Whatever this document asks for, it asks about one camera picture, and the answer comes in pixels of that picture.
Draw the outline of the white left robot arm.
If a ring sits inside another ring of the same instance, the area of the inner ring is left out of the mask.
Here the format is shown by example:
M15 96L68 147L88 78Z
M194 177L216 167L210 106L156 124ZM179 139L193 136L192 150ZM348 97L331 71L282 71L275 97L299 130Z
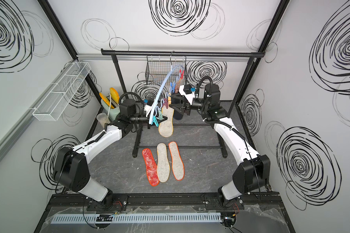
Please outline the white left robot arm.
M137 103L133 99L124 100L119 105L119 114L113 121L104 124L101 133L72 148L60 149L52 174L54 181L104 206L111 206L112 191L91 178L88 165L104 149L130 133L136 124L153 122L157 105L147 105L142 101L142 107L137 112Z

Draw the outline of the white insole yellow trim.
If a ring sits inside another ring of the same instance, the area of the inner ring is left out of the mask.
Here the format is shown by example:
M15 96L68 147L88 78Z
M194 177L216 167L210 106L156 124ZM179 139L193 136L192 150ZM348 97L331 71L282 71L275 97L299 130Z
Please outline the white insole yellow trim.
M167 117L167 119L159 124L158 132L162 137L170 137L173 134L173 116L174 109L171 107L163 107L162 115Z

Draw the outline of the light blue arc hanger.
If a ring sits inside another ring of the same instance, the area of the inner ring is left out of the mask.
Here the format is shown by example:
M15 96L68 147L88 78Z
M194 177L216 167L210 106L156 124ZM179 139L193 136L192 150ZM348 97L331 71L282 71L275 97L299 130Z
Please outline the light blue arc hanger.
M158 105L158 100L162 94L162 90L164 89L164 87L166 86L166 83L168 81L168 79L170 78L170 76L175 72L175 71L183 71L185 69L185 67L183 65L176 65L176 66L171 66L171 69L170 71L167 73L167 75L165 76L158 92L157 92L157 95L154 99L154 102L153 102L153 105L152 105L152 108L150 110L150 115L149 115L149 123L152 124L153 123L153 120L156 118L155 115L154 115L154 111L155 111L155 108L157 107Z

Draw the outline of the red insole orange trim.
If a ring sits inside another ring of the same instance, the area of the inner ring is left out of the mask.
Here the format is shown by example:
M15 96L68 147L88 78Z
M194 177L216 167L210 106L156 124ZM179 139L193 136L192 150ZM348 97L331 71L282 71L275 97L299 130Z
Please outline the red insole orange trim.
M145 148L142 151L142 156L146 167L146 176L151 186L157 186L159 184L157 174L157 164L154 160L150 149Z

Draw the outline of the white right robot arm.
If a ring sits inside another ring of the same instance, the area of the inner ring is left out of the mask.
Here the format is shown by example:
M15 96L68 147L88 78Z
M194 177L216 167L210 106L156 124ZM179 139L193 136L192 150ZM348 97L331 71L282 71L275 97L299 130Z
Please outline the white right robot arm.
M229 201L267 187L271 162L236 129L229 113L221 106L220 94L219 87L210 83L205 86L203 95L189 84L181 85L178 92L171 95L170 106L182 115L189 115L192 110L199 111L203 121L218 133L232 152L237 168L232 180L218 191L222 200Z

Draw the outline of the white insole orange trim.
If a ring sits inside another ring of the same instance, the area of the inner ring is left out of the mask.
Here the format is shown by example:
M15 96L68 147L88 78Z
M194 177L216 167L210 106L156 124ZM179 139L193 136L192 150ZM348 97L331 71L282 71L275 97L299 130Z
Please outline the white insole orange trim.
M169 150L172 158L172 171L175 179L181 181L185 175L185 168L180 156L179 148L176 142L169 143Z
M170 163L167 155L167 147L164 143L157 145L157 175L161 183L166 182L170 176Z

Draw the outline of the black metal clothes rack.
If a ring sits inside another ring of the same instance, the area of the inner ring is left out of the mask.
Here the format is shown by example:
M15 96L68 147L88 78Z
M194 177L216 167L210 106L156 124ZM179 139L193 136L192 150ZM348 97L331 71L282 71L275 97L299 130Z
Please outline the black metal clothes rack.
M246 69L244 71L243 77L241 79L241 82L239 84L239 87L235 93L234 99L232 100L232 104L229 108L229 110L225 113L226 116L230 116L233 107L237 107L237 104L242 98L243 92L247 89L247 86L249 82L252 79L252 75L255 72L255 69L260 62L262 58L264 58L265 53L264 52L162 52L162 51L121 51L121 50L104 50L101 49L102 55L111 56L112 61L115 65L115 69L119 78L119 81L121 83L121 87L123 88L123 92L126 93L126 87L124 84L122 72L120 70L120 66L118 63L118 55L127 55L127 56L184 56L184 57L247 57L248 63L246 66ZM172 104L172 107L178 111L180 114L190 114L192 109L197 109L200 111L200 113L204 113L205 111L200 108L201 104L206 105L209 104L208 110L205 112L208 116L207 119L217 119L222 116L222 111L217 111L214 114L210 114L209 112L211 110L216 109L217 104L220 103L219 96L215 95L215 92L211 92L211 96L201 99L203 97L202 94L199 94L199 88L200 84L204 82L204 79L202 78L199 84L196 88L196 95L191 100L186 99L187 96L190 94L186 93L184 95L173 94L172 95L172 101L175 101L175 104Z

